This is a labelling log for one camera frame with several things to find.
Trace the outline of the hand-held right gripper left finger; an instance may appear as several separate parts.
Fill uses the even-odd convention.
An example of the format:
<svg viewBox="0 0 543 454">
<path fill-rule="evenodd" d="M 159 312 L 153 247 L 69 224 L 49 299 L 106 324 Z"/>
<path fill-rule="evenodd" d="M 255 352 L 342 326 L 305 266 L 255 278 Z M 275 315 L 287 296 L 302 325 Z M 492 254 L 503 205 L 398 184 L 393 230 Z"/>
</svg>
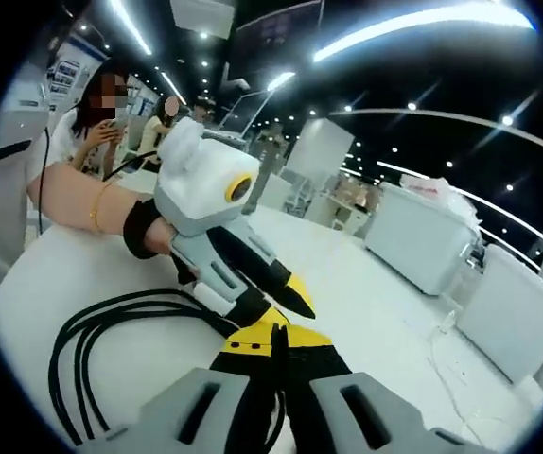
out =
<svg viewBox="0 0 543 454">
<path fill-rule="evenodd" d="M 272 347 L 282 316 L 268 310 L 233 333 L 208 368 L 195 368 L 152 398 L 137 420 L 81 453 L 268 453 L 282 431 L 282 392 Z"/>
</svg>

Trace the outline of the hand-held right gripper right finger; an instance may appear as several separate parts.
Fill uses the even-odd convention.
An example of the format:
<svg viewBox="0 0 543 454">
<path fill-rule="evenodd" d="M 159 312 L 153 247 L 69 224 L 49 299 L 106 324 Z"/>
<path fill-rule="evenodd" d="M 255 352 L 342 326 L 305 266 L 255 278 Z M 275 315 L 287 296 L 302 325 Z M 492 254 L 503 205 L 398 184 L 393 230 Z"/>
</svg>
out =
<svg viewBox="0 0 543 454">
<path fill-rule="evenodd" d="M 279 383 L 299 453 L 486 453 L 365 373 L 326 336 L 296 324 L 277 333 Z"/>
</svg>

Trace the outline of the person's left hand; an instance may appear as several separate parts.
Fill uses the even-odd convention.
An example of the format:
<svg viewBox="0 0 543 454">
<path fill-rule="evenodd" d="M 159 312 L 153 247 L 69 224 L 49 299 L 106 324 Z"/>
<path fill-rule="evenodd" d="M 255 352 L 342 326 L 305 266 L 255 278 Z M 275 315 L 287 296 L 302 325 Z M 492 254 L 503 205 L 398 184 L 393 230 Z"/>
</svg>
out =
<svg viewBox="0 0 543 454">
<path fill-rule="evenodd" d="M 178 272 L 180 287 L 192 292 L 200 279 L 197 269 L 188 267 L 170 248 L 171 240 L 176 235 L 175 229 L 163 218 L 157 218 L 146 231 L 144 244 L 153 253 L 168 255 L 173 260 Z"/>
</svg>

